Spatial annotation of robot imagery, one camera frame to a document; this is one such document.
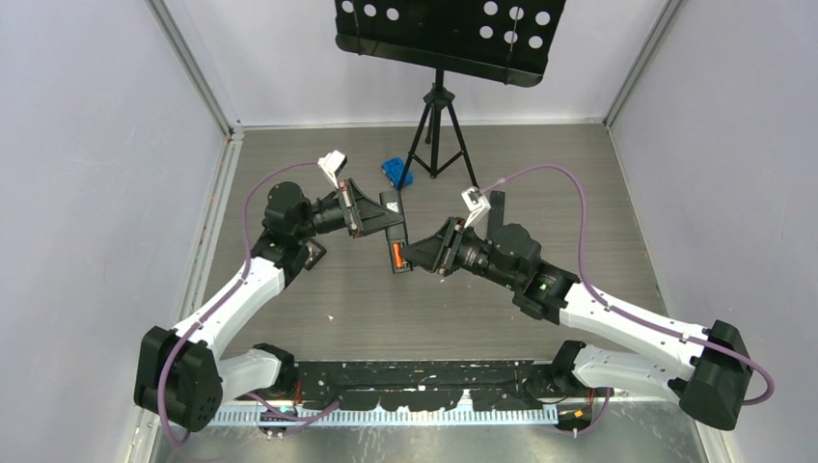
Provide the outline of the orange battery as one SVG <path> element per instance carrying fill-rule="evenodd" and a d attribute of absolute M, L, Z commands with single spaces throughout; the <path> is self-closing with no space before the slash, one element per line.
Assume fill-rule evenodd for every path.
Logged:
<path fill-rule="evenodd" d="M 404 266 L 404 261 L 403 261 L 403 258 L 401 256 L 401 254 L 400 254 L 400 249 L 401 249 L 400 243 L 399 242 L 394 242 L 393 243 L 392 254 L 393 254 L 393 258 L 394 258 L 394 261 L 395 261 L 395 267 L 396 268 L 402 268 Z"/>

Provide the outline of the black remote with buttons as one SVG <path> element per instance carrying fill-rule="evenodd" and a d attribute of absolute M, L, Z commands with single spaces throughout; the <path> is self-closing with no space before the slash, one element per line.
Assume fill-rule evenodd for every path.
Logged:
<path fill-rule="evenodd" d="M 405 223 L 404 207 L 402 204 L 400 192 L 394 189 L 381 192 L 379 194 L 379 200 L 382 205 L 384 205 L 391 212 L 397 213 L 402 219 L 401 223 L 390 226 L 385 230 L 386 239 L 389 246 L 392 271 L 394 274 L 410 272 L 413 270 L 412 263 L 406 260 L 404 257 L 402 257 L 404 261 L 404 266 L 402 268 L 396 268 L 392 254 L 394 242 L 400 243 L 401 245 L 400 254 L 402 252 L 402 248 L 408 244 L 408 233 Z"/>

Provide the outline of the plain black remote control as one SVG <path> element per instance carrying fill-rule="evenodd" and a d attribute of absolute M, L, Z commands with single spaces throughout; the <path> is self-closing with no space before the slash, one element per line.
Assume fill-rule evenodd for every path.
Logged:
<path fill-rule="evenodd" d="M 488 239 L 493 239 L 504 224 L 505 192 L 499 190 L 491 191 L 489 203 L 490 210 L 488 211 L 486 236 Z"/>

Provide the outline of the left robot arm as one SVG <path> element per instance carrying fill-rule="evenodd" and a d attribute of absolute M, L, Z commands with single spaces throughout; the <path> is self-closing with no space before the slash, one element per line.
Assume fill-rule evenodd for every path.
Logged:
<path fill-rule="evenodd" d="M 232 339 L 321 258 L 317 236 L 346 231 L 360 238 L 385 232 L 392 250 L 406 239 L 398 191 L 372 199 L 351 178 L 335 185 L 316 201 L 292 181 L 269 190 L 262 232 L 237 273 L 174 327 L 154 326 L 143 336 L 134 389 L 137 406 L 155 413 L 164 425 L 198 432 L 227 400 L 259 391 L 283 399 L 294 391 L 298 372 L 291 353 L 258 343 L 226 359 L 223 353 Z"/>

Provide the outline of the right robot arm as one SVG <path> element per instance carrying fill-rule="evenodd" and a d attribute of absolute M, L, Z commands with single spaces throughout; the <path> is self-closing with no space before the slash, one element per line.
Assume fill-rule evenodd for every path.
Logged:
<path fill-rule="evenodd" d="M 512 303 L 535 320 L 586 331 L 625 347 L 615 353 L 567 341 L 553 360 L 551 383 L 562 395 L 584 387 L 612 388 L 661 398 L 694 420 L 733 430 L 756 367 L 737 327 L 716 320 L 705 327 L 644 310 L 541 257 L 541 245 L 519 224 L 481 238 L 450 217 L 401 256 L 430 272 L 468 271 L 510 290 Z"/>

